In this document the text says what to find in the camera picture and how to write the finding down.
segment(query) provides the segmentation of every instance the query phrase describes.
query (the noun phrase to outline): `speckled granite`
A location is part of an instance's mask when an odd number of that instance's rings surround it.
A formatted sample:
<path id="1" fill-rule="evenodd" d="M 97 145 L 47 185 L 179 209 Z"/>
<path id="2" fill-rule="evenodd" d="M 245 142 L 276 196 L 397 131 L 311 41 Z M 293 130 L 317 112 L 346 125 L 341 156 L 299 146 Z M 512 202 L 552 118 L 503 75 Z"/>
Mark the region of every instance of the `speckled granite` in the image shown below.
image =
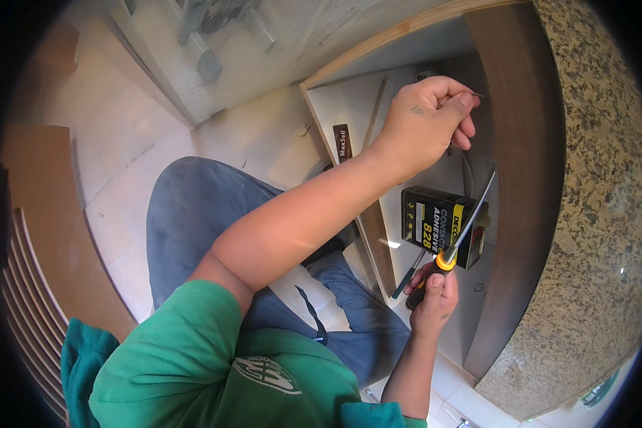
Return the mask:
<path id="1" fill-rule="evenodd" d="M 642 340 L 642 98 L 588 6 L 533 3 L 564 95 L 564 193 L 528 310 L 476 387 L 520 421 L 599 384 Z"/>

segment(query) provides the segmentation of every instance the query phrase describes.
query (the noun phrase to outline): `hand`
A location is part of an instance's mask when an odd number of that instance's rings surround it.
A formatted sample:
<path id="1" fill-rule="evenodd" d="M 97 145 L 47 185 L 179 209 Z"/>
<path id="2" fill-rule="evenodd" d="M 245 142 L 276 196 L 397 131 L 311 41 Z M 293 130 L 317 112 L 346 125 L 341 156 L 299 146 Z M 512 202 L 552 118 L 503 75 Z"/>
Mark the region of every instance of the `hand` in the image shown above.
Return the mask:
<path id="1" fill-rule="evenodd" d="M 433 263 L 425 264 L 414 274 L 404 288 L 405 293 L 411 295 Z M 452 270 L 445 276 L 439 273 L 432 274 L 426 279 L 424 286 L 426 295 L 409 317 L 411 334 L 416 339 L 436 344 L 440 331 L 459 303 L 459 282 Z"/>
<path id="2" fill-rule="evenodd" d="M 434 76 L 405 86 L 390 104 L 385 126 L 368 150 L 401 180 L 437 162 L 450 144 L 471 148 L 471 110 L 480 105 L 466 86 Z"/>

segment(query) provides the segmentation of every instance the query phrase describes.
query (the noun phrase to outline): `cabinet door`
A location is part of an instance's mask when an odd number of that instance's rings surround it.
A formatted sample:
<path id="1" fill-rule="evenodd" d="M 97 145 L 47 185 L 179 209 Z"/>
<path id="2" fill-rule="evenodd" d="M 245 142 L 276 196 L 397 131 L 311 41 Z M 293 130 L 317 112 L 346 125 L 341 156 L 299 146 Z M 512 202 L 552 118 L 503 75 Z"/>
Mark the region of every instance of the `cabinet door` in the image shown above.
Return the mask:
<path id="1" fill-rule="evenodd" d="M 464 369 L 481 379 L 514 333 L 550 250 L 564 183 L 565 127 L 552 52 L 531 4 L 464 14 L 485 73 L 499 180 L 497 248 Z"/>

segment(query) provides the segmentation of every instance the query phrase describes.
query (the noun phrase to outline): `yellow and black handle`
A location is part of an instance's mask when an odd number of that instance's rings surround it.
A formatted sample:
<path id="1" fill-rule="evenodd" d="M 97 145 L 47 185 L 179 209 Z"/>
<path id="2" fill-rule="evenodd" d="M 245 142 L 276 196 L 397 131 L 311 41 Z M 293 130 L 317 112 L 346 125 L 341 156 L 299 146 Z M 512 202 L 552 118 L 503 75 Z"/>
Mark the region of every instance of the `yellow and black handle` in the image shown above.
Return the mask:
<path id="1" fill-rule="evenodd" d="M 435 258 L 435 262 L 430 266 L 428 271 L 426 272 L 426 275 L 423 276 L 423 280 L 421 283 L 416 287 L 414 291 L 411 292 L 411 295 L 407 297 L 407 301 L 405 304 L 407 305 L 407 309 L 410 311 L 413 311 L 416 309 L 416 306 L 420 304 L 423 301 L 423 298 L 426 296 L 426 280 L 433 274 L 433 273 L 441 273 L 443 275 L 447 275 L 449 272 L 454 269 L 454 265 L 457 264 L 456 259 L 453 259 L 451 262 L 447 263 L 447 261 L 444 258 L 445 253 L 440 253 L 437 255 Z"/>

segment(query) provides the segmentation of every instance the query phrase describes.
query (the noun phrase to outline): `fingernail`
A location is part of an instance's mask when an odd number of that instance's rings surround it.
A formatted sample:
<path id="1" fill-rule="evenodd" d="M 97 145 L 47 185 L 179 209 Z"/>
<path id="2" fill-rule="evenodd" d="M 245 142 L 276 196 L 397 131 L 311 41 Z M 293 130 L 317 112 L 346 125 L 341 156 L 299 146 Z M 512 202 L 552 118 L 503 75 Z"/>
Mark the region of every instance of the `fingernail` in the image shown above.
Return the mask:
<path id="1" fill-rule="evenodd" d="M 461 101 L 464 107 L 469 107 L 473 104 L 473 95 L 468 92 L 464 92 L 461 97 L 459 97 L 459 101 Z"/>

